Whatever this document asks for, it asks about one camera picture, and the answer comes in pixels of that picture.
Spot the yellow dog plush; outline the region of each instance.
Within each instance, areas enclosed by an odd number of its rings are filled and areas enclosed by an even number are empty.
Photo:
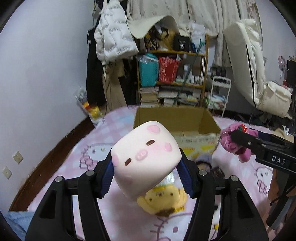
[[[137,199],[138,205],[147,213],[165,217],[184,210],[186,201],[184,189],[178,189],[173,185],[155,187]]]

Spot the hello kitty bed sheet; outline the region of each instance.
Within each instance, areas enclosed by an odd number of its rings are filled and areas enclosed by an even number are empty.
[[[93,169],[98,161],[104,160],[112,146],[133,128],[137,107],[122,107],[108,113],[104,121],[83,138],[73,148],[62,166],[51,177],[28,207],[35,211],[48,187],[56,176],[65,179],[79,177],[88,169]],[[227,118],[214,118],[221,129],[234,123]],[[267,128],[258,126],[247,127],[270,133]],[[226,178],[237,175],[244,184],[261,216],[269,210],[267,192],[272,179],[272,169],[255,161],[255,156],[247,163],[241,163],[238,157],[226,152],[221,145],[213,154],[213,167],[219,166]],[[178,173],[174,170],[175,185],[181,187]],[[191,215],[195,200],[188,199],[185,210],[172,214],[168,218],[149,215],[135,202],[127,200],[113,179],[109,193],[98,199],[106,230],[111,241],[182,241]],[[73,210],[77,236],[84,239],[78,198],[73,197]]]

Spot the white jacket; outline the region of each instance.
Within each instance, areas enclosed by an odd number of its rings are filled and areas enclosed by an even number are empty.
[[[110,0],[103,7],[94,38],[96,54],[103,65],[138,53],[137,45],[126,23],[126,14],[119,0]]]

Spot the teal bag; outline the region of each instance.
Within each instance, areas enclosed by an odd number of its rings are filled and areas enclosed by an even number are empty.
[[[150,53],[137,57],[142,87],[154,87],[158,80],[158,58]]]

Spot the wall outlet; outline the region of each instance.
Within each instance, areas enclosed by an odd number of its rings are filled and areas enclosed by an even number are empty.
[[[4,174],[4,176],[9,179],[12,175],[12,172],[8,169],[8,167],[5,167],[2,171],[2,173]]]
[[[24,158],[22,157],[20,152],[17,151],[17,153],[13,156],[13,159],[17,162],[17,164],[19,164]]]

